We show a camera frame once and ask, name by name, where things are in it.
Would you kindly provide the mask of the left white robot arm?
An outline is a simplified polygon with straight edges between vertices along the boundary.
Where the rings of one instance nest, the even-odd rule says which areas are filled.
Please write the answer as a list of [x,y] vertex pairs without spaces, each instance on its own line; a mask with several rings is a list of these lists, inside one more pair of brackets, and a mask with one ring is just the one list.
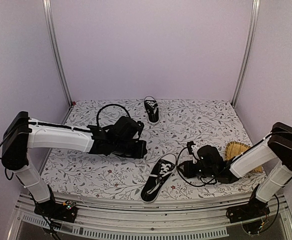
[[0,161],[12,171],[29,190],[34,200],[49,216],[56,217],[60,206],[53,200],[48,185],[35,170],[28,157],[34,148],[67,149],[91,155],[116,155],[121,158],[142,159],[147,153],[146,141],[141,140],[144,124],[122,116],[115,124],[86,127],[41,122],[21,111],[3,135]]

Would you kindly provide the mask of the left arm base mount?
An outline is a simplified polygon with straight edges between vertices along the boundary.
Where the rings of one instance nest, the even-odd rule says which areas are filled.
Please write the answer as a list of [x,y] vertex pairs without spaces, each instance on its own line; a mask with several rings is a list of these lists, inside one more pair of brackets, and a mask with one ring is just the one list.
[[49,219],[74,223],[77,217],[78,208],[68,204],[56,203],[49,200],[43,203],[36,203],[34,213]]

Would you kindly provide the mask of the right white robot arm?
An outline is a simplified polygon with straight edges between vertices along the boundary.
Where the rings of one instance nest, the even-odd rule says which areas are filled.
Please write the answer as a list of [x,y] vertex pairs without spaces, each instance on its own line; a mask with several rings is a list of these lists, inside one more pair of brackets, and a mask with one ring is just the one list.
[[266,179],[259,184],[245,205],[244,214],[255,218],[264,205],[278,190],[292,179],[292,127],[282,122],[273,125],[272,130],[248,150],[224,161],[218,150],[210,145],[197,147],[192,141],[186,149],[193,159],[177,164],[176,169],[183,180],[194,177],[209,178],[207,184],[232,184],[253,169],[277,160]]

